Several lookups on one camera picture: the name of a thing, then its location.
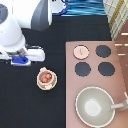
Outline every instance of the stove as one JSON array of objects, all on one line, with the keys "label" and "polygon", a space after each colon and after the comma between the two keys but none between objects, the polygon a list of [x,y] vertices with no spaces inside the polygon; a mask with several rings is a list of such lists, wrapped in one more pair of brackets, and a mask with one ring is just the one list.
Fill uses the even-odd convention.
[{"label": "stove", "polygon": [[[77,115],[77,95],[86,87],[99,87],[114,103],[125,100],[126,91],[114,41],[66,42],[66,128],[90,128]],[[116,110],[105,128],[128,128],[128,111]]]}]

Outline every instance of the white bowl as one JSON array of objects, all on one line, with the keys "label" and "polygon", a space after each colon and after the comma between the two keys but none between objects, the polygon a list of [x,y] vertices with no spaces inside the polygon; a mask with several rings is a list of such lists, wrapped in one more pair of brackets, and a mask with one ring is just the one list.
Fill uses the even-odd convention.
[{"label": "white bowl", "polygon": [[91,127],[105,127],[114,118],[112,97],[99,87],[87,87],[76,98],[76,112],[79,118]]}]

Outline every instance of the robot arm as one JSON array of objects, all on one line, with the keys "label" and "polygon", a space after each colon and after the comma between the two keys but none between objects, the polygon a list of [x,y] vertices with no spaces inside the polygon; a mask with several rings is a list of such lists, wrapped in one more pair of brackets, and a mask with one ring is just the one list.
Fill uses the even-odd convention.
[{"label": "robot arm", "polygon": [[31,61],[44,61],[43,49],[27,48],[21,28],[42,31],[51,22],[49,0],[0,0],[0,59],[25,66]]}]

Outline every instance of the black burner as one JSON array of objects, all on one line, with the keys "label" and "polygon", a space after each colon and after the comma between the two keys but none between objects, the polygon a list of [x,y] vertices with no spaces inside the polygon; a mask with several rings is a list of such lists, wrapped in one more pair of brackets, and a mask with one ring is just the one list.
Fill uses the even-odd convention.
[{"label": "black burner", "polygon": [[108,57],[111,54],[111,49],[106,45],[99,45],[96,48],[96,54],[100,57]]},{"label": "black burner", "polygon": [[98,70],[103,76],[112,76],[115,72],[114,66],[109,62],[100,63]]},{"label": "black burner", "polygon": [[91,71],[91,68],[86,62],[79,62],[75,66],[75,72],[79,76],[87,76]]}]

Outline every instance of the small bowl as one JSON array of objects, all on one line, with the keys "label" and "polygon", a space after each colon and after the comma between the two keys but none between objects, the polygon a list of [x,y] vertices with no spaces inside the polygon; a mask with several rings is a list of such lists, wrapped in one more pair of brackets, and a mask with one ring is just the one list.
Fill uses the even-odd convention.
[{"label": "small bowl", "polygon": [[[41,79],[42,77],[45,78],[45,75],[47,73],[51,74],[52,77],[48,80],[48,82],[43,83]],[[41,88],[42,90],[50,90],[55,87],[56,83],[57,76],[54,72],[47,70],[45,67],[40,69],[40,72],[37,76],[37,85],[39,86],[39,88]]]}]

